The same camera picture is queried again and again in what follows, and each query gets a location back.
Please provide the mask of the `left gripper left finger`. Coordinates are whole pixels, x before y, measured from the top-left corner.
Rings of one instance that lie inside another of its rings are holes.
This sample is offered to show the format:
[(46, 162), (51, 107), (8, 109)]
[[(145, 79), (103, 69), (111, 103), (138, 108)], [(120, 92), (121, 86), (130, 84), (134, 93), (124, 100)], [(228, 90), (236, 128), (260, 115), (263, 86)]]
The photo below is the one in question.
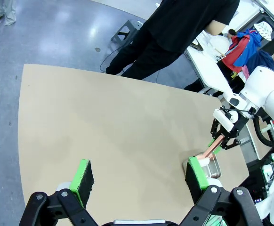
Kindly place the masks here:
[(62, 183), (52, 195), (40, 191), (31, 194), (19, 225), (55, 226), (68, 219), (73, 226), (96, 226), (86, 210), (93, 184), (91, 161), (83, 159), (70, 183)]

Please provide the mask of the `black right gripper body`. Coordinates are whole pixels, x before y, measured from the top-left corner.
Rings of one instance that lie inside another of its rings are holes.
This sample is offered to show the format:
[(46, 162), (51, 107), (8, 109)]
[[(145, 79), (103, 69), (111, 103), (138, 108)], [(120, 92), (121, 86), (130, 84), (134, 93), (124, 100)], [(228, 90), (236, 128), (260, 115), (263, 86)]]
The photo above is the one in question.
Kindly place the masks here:
[(248, 121), (248, 118), (244, 117), (243, 115), (238, 115), (236, 122), (229, 121), (228, 126), (221, 126), (221, 134), (225, 137), (225, 139), (236, 138)]

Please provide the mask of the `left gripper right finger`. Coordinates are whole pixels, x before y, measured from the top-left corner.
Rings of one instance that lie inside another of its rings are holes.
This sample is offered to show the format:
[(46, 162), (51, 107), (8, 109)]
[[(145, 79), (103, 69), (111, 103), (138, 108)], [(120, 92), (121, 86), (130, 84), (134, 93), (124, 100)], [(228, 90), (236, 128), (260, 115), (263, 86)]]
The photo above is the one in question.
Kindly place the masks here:
[(245, 187), (227, 191), (209, 185), (196, 157), (187, 160), (185, 182), (194, 206), (181, 221), (181, 226), (261, 226), (252, 197)]

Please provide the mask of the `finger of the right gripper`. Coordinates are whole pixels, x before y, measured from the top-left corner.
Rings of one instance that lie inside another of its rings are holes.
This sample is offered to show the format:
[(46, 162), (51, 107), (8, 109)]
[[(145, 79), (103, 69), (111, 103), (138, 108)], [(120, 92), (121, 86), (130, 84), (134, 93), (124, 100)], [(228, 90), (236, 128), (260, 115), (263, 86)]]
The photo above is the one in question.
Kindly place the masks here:
[(212, 136), (212, 141), (210, 142), (209, 145), (212, 145), (212, 143), (222, 134), (222, 125), (217, 119), (213, 120), (210, 134)]
[(224, 135), (213, 136), (214, 141), (218, 141), (218, 145), (213, 150), (213, 153), (219, 153), (221, 150), (229, 150), (233, 147), (239, 146), (241, 144), (240, 140), (236, 137), (227, 138)]

